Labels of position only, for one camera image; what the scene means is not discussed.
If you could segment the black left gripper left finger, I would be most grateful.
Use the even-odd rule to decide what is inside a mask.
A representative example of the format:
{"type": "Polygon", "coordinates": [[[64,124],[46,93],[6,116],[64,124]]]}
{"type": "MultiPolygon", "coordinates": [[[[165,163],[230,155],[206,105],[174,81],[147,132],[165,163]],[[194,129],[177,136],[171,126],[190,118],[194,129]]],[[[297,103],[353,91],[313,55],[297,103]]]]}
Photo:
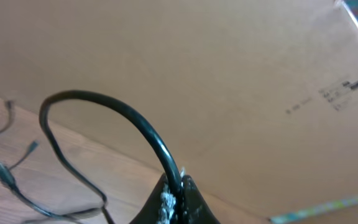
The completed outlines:
{"type": "Polygon", "coordinates": [[[149,198],[130,224],[177,223],[177,199],[171,193],[165,174],[159,178],[149,198]]]}

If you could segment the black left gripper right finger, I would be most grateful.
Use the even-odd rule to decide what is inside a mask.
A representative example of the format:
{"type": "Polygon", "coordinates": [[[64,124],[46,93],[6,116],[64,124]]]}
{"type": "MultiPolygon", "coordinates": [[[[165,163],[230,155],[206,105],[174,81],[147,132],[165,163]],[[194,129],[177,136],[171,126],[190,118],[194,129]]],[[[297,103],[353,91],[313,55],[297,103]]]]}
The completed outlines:
{"type": "Polygon", "coordinates": [[[220,224],[190,175],[182,177],[182,220],[185,224],[220,224]]]}

